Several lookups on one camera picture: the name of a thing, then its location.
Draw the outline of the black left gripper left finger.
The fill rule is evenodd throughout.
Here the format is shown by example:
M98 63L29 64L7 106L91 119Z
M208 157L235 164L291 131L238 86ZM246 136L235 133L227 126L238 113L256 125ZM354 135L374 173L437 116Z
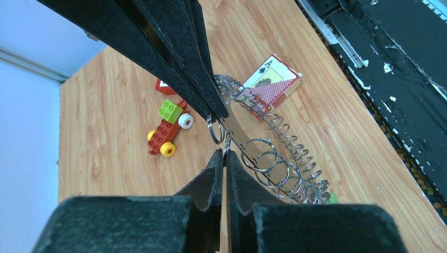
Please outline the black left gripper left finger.
M218 252L222 150L172 196L75 196L51 214L33 252Z

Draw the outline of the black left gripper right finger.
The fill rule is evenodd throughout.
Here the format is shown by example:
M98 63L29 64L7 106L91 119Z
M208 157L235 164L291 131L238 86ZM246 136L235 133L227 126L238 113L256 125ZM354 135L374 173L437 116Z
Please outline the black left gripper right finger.
M290 205L226 156L230 252L406 252L393 218L376 205Z

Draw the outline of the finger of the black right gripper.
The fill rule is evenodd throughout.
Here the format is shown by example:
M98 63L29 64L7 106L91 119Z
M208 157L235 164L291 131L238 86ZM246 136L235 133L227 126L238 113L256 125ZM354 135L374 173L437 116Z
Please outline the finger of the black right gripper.
M198 1L135 1L148 22L151 44L165 61L165 81L203 118L226 118L229 110L213 76L205 21Z
M151 44L149 38L152 32L147 29L148 22L138 11L134 2L43 1L43 5L95 36L151 74L152 71L164 73L163 68L166 63Z

